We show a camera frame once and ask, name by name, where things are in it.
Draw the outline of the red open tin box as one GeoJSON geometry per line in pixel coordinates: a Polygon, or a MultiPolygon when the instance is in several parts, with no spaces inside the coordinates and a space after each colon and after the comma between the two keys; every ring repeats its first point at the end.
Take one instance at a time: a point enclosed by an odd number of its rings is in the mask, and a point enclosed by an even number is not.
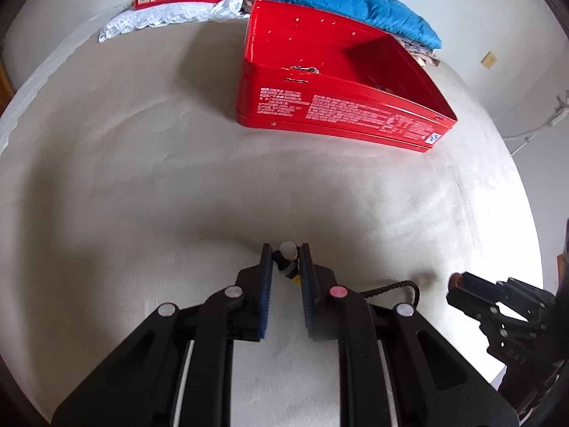
{"type": "Polygon", "coordinates": [[[236,102],[240,125],[425,152],[457,123],[425,69],[389,33],[257,0],[236,102]]]}

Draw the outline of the white lace cloth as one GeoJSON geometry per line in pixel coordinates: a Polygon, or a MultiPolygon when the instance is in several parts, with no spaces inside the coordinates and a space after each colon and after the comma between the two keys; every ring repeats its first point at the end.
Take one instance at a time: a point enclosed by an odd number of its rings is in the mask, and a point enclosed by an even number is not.
{"type": "Polygon", "coordinates": [[[224,22],[246,19],[253,9],[252,0],[221,0],[219,3],[167,3],[148,9],[129,7],[110,19],[99,31],[98,42],[120,35],[189,22],[224,22]]]}

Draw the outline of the beige wall socket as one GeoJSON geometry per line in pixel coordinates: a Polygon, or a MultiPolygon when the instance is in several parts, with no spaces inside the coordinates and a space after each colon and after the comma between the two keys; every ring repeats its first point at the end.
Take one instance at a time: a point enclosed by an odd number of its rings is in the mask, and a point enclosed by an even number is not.
{"type": "Polygon", "coordinates": [[[483,65],[484,68],[488,69],[492,68],[492,66],[495,65],[496,62],[497,62],[497,57],[492,51],[487,52],[486,55],[480,61],[481,65],[483,65]]]}

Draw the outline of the beige bed sheet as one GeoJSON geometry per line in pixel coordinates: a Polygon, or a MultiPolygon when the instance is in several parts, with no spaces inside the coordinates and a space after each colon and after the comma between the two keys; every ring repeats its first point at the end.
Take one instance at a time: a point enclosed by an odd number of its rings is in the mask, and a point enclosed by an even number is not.
{"type": "Polygon", "coordinates": [[[160,305],[196,306],[308,244],[359,291],[420,287],[420,314],[493,380],[455,273],[540,284],[523,182],[487,109],[428,68],[457,122],[430,151],[240,125],[245,21],[146,29],[65,54],[5,114],[1,355],[44,420],[160,305]]]}

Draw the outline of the wooden cabinet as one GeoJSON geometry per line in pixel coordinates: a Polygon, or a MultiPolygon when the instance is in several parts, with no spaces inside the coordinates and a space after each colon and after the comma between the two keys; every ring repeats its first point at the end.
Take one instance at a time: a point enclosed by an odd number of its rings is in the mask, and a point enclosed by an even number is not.
{"type": "Polygon", "coordinates": [[[7,109],[14,95],[14,89],[6,75],[4,65],[0,62],[0,115],[7,109]]]}

